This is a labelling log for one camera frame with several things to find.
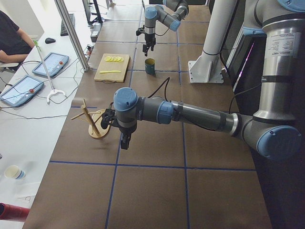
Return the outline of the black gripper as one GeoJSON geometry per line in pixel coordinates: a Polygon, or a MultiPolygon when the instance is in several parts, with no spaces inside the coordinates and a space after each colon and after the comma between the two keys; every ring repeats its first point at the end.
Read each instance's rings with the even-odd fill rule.
{"type": "Polygon", "coordinates": [[[142,46],[142,52],[144,53],[145,56],[147,56],[148,48],[150,48],[152,52],[154,50],[154,46],[156,44],[155,33],[152,34],[145,33],[144,38],[145,38],[145,44],[143,44],[142,46]]]}
{"type": "Polygon", "coordinates": [[[129,143],[131,140],[132,133],[135,132],[136,129],[137,129],[137,125],[133,125],[131,127],[123,127],[123,126],[119,127],[119,130],[122,133],[121,149],[129,148],[129,143]]]}

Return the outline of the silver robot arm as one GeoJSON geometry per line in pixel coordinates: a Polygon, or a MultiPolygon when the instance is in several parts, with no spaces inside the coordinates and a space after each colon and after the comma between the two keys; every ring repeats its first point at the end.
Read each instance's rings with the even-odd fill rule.
{"type": "Polygon", "coordinates": [[[142,46],[142,52],[145,56],[148,51],[154,50],[156,44],[156,22],[159,21],[172,31],[177,31],[181,20],[183,20],[189,13],[188,3],[185,0],[164,0],[163,5],[173,11],[169,14],[165,11],[162,5],[154,5],[145,8],[144,25],[136,31],[136,35],[144,34],[145,44],[142,46]]]}
{"type": "MultiPolygon", "coordinates": [[[[216,83],[218,76],[213,71],[218,64],[217,56],[222,52],[237,2],[215,0],[203,52],[196,61],[188,62],[191,83],[216,83]]],[[[163,5],[174,14],[168,14],[162,5],[147,7],[145,25],[136,31],[137,36],[145,35],[145,56],[149,49],[153,51],[156,44],[156,21],[177,31],[182,19],[189,13],[186,0],[163,0],[163,5]]],[[[138,97],[132,88],[123,87],[114,93],[115,110],[110,109],[110,116],[103,117],[103,122],[122,132],[122,149],[128,149],[138,120],[159,124],[169,124],[174,120],[210,131],[226,132],[242,139],[270,160],[289,158],[300,150],[302,140],[301,133],[291,126],[295,117],[290,111],[290,99],[304,29],[304,0],[246,0],[244,35],[266,35],[259,109],[252,116],[167,101],[162,97],[152,97],[154,93],[149,98],[138,97]]]]}

